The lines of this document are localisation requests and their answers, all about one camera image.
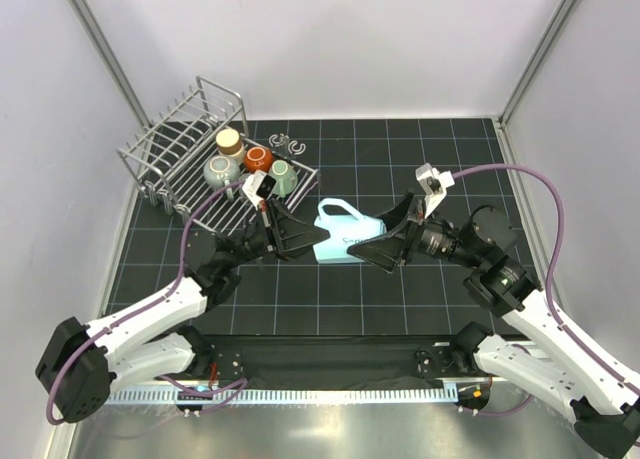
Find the light blue cup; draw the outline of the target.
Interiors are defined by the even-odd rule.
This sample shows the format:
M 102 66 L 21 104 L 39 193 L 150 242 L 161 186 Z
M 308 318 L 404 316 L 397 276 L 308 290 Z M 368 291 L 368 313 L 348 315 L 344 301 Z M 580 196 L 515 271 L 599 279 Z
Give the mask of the light blue cup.
M 362 263 L 348 253 L 348 248 L 386 232 L 381 219 L 362 214 L 345 200 L 324 198 L 318 203 L 316 227 L 329 232 L 329 238 L 313 246 L 320 265 Z

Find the mint green mug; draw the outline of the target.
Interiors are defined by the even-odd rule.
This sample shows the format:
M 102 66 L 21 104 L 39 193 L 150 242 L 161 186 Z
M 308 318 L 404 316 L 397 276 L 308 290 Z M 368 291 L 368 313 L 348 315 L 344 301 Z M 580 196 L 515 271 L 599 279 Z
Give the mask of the mint green mug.
M 269 176 L 275 181 L 273 193 L 280 198 L 285 198 L 297 187 L 297 174 L 293 166 L 285 160 L 275 160 L 269 170 Z

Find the orange glazed ceramic mug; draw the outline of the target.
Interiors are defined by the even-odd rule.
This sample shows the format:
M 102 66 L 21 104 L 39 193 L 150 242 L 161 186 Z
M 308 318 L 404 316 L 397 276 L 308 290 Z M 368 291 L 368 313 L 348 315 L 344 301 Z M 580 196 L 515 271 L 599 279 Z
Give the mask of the orange glazed ceramic mug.
M 254 146 L 247 150 L 243 163 L 245 168 L 250 172 L 262 171 L 268 173 L 274 161 L 273 154 L 270 149 L 263 146 Z

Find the grey ceramic mug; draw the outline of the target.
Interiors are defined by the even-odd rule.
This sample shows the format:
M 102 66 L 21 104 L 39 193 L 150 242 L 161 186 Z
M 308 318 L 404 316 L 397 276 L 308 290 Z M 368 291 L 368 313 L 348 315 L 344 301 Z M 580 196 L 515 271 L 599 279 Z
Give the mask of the grey ceramic mug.
M 235 183 L 240 175 L 239 165 L 225 155 L 214 155 L 203 166 L 204 180 L 212 191 Z

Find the cream cup with cork band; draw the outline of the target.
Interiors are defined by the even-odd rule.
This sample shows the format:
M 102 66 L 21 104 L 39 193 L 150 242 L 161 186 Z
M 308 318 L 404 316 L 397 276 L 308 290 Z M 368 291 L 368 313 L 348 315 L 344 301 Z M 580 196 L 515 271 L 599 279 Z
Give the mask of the cream cup with cork band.
M 215 136 L 215 143 L 219 153 L 226 156 L 239 157 L 245 151 L 240 133 L 233 128 L 225 128 L 219 131 Z

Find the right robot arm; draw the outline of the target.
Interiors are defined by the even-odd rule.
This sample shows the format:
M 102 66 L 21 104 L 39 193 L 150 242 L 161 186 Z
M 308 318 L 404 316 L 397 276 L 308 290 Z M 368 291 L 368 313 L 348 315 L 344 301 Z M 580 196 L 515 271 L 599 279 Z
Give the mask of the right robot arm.
M 387 272 L 416 253 L 468 268 L 463 285 L 471 298 L 546 356 L 537 359 L 470 323 L 450 342 L 450 362 L 458 373 L 484 372 L 509 380 L 560 413 L 606 458 L 623 458 L 637 445 L 638 372 L 597 344 L 510 256 L 517 235 L 502 211 L 481 206 L 456 227 L 431 202 L 407 193 L 381 218 L 388 231 L 352 244 L 350 255 Z

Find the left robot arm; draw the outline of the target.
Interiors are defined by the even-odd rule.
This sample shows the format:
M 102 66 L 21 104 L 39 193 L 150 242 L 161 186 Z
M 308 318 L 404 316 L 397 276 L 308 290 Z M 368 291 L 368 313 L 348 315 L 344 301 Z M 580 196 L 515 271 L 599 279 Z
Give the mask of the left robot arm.
M 47 421 L 83 421 L 111 393 L 157 376 L 203 378 L 213 349 L 188 320 L 226 302 L 244 264 L 265 255 L 294 259 L 329 236 L 326 229 L 296 218 L 280 201 L 264 201 L 244 229 L 215 237 L 208 261 L 192 269 L 181 259 L 176 278 L 159 291 L 88 323 L 76 317 L 60 322 L 35 369 L 47 393 Z

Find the grey rack hook back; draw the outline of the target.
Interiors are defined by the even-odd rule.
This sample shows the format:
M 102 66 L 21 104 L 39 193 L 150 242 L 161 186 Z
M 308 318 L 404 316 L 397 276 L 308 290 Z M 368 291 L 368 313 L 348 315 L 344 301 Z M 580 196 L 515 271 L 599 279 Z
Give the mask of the grey rack hook back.
M 298 140 L 292 140 L 287 134 L 272 134 L 268 138 L 270 148 L 285 159 L 294 159 L 306 151 L 306 145 Z

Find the grey metal dish rack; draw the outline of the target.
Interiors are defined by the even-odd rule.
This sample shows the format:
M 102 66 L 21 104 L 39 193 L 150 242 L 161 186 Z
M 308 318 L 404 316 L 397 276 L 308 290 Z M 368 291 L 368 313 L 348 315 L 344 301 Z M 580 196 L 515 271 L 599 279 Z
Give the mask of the grey metal dish rack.
M 187 220 L 213 194 L 204 180 L 203 166 L 218 154 L 216 134 L 229 127 L 239 131 L 246 149 L 261 145 L 293 166 L 298 184 L 283 202 L 294 211 L 318 184 L 319 171 L 298 156 L 285 159 L 276 154 L 268 143 L 275 133 L 259 139 L 250 130 L 242 96 L 202 76 L 117 154 L 142 197 L 153 206 L 161 205 L 167 214 Z

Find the black grid mat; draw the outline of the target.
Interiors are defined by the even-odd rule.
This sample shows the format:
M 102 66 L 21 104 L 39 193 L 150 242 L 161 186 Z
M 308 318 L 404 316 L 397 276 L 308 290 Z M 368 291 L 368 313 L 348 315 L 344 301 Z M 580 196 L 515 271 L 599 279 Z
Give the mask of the black grid mat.
M 285 133 L 306 145 L 301 161 L 320 182 L 296 209 L 312 220 L 324 197 L 338 197 L 362 212 L 391 208 L 417 184 L 415 169 L 430 163 L 458 171 L 500 164 L 502 146 L 492 120 L 342 119 L 249 121 L 259 139 Z M 212 238 L 138 199 L 102 314 L 111 314 L 166 286 L 178 259 L 208 259 Z M 507 335 L 510 328 L 469 297 L 464 268 L 418 255 L 392 273 L 366 264 L 320 265 L 312 255 L 246 265 L 233 296 L 196 319 L 205 334 L 232 335 L 446 335 L 470 322 Z

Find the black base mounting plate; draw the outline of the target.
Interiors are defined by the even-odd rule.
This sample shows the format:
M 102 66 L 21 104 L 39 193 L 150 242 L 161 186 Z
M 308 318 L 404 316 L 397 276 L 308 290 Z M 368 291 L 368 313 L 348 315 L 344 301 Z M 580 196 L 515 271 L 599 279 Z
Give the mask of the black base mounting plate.
M 450 335 L 207 335 L 217 378 L 254 390 L 424 389 L 446 379 L 481 380 L 463 363 Z

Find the aluminium frame post left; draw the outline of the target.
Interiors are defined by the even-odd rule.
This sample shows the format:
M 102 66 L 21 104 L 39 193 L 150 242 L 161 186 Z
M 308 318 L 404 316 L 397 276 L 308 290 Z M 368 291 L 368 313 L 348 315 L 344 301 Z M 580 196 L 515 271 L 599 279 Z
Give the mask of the aluminium frame post left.
M 142 127 L 149 126 L 151 121 L 134 91 L 124 69 L 122 68 L 107 36 L 100 26 L 89 2 L 87 0 L 68 0 L 68 2 L 134 117 Z

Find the aluminium frame post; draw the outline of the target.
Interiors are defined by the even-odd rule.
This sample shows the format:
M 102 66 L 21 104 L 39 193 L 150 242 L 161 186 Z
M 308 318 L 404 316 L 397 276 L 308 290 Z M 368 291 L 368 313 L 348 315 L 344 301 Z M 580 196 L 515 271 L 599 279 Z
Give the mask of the aluminium frame post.
M 89 2 L 87 0 L 68 0 L 68 2 L 134 117 L 142 127 L 149 126 L 151 121 L 134 91 L 124 69 L 122 68 L 107 36 L 100 26 Z
M 580 1 L 560 0 L 558 3 L 502 112 L 498 116 L 498 124 L 502 128 L 505 128 L 513 118 Z

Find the aluminium frame post right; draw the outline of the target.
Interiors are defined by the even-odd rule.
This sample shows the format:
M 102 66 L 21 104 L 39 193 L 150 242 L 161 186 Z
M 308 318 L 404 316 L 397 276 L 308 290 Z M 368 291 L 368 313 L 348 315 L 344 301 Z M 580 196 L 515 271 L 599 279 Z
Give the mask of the aluminium frame post right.
M 513 118 L 580 1 L 560 0 L 558 3 L 502 112 L 498 116 L 498 124 L 502 128 L 505 128 Z

